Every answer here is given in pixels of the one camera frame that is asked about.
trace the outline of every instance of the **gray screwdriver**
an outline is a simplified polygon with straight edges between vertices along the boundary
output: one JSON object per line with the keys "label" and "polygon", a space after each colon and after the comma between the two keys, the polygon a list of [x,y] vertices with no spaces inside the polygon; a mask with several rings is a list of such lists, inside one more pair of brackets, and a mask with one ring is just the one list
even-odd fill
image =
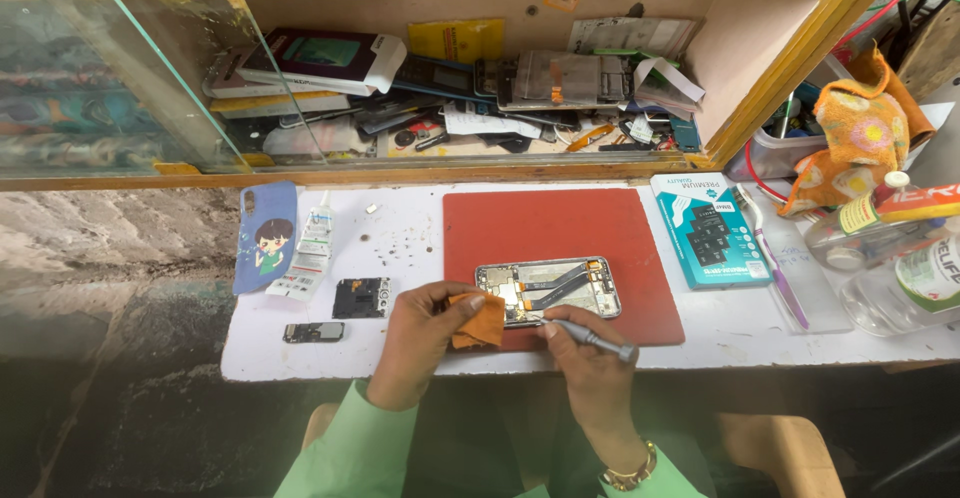
{"label": "gray screwdriver", "polygon": [[600,338],[600,336],[591,331],[590,328],[584,327],[580,324],[575,324],[569,320],[548,320],[546,318],[541,318],[540,321],[544,324],[557,324],[565,329],[567,333],[570,333],[570,337],[572,337],[577,343],[580,343],[581,345],[594,345],[597,348],[601,348],[607,352],[616,354],[616,357],[618,357],[623,363],[630,363],[640,352],[640,348],[638,348],[635,344],[625,342],[622,346],[618,346],[609,340]]}

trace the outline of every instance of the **bottle cap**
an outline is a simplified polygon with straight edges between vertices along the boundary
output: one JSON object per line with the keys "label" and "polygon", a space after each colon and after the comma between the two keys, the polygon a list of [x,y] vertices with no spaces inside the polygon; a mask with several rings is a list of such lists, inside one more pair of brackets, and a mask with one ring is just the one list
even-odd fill
{"label": "bottle cap", "polygon": [[910,176],[905,171],[888,171],[883,176],[883,183],[891,189],[899,189],[910,184]]}
{"label": "bottle cap", "polygon": [[863,253],[847,247],[831,248],[826,251],[826,262],[837,270],[853,271],[863,268],[867,257]]}

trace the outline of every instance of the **bracelet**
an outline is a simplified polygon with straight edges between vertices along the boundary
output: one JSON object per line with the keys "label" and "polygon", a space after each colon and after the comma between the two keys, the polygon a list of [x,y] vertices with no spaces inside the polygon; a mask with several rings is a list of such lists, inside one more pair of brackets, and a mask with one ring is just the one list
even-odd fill
{"label": "bracelet", "polygon": [[654,442],[643,436],[639,438],[643,445],[647,447],[647,460],[643,465],[631,474],[619,474],[610,468],[606,468],[606,472],[603,474],[606,484],[617,491],[626,492],[636,489],[641,481],[650,478],[651,472],[657,467],[657,447],[654,446]]}

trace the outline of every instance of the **orange cloth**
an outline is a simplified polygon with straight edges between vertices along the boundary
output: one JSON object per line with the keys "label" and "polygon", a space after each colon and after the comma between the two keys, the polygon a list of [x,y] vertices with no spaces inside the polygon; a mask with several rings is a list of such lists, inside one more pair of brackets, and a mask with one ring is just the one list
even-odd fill
{"label": "orange cloth", "polygon": [[904,166],[910,146],[907,116],[897,99],[884,92],[893,71],[876,50],[870,64],[877,80],[837,80],[821,91],[814,114],[827,148],[797,163],[797,181],[780,215],[846,204]]}
{"label": "orange cloth", "polygon": [[[477,296],[476,292],[461,293],[450,297],[453,305],[465,297]],[[473,318],[467,320],[457,332],[453,333],[453,347],[467,348],[476,345],[497,345],[503,343],[503,319],[506,304],[502,297],[485,293],[483,308]]]}
{"label": "orange cloth", "polygon": [[[873,50],[864,50],[856,59],[846,65],[846,70],[849,71],[854,80],[865,84],[876,84],[881,81],[882,73],[875,63],[878,57],[874,52],[877,51],[876,47],[874,47]],[[917,101],[914,100],[913,96],[906,90],[904,82],[901,82],[897,74],[890,69],[890,65],[883,59],[883,56],[880,56],[879,60],[883,62],[883,66],[885,67],[882,71],[889,71],[887,87],[883,88],[883,93],[890,94],[891,97],[896,99],[896,102],[906,114],[906,123],[910,135],[910,149],[913,150],[920,144],[933,138],[933,135],[937,134],[937,129],[930,124],[930,120],[924,115],[924,112],[920,109],[920,105],[917,104]]]}

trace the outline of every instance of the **person's right hand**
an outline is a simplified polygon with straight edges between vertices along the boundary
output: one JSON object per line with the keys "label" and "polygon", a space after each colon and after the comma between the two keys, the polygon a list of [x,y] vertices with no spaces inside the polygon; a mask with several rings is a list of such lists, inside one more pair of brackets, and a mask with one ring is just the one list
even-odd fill
{"label": "person's right hand", "polygon": [[[543,316],[585,326],[605,341],[626,343],[613,326],[585,308],[562,305],[547,308]],[[630,390],[637,361],[625,363],[595,346],[579,345],[557,324],[538,327],[536,334],[546,339],[557,368],[563,372],[573,418],[597,456],[615,472],[636,472],[648,455],[630,414]]]}

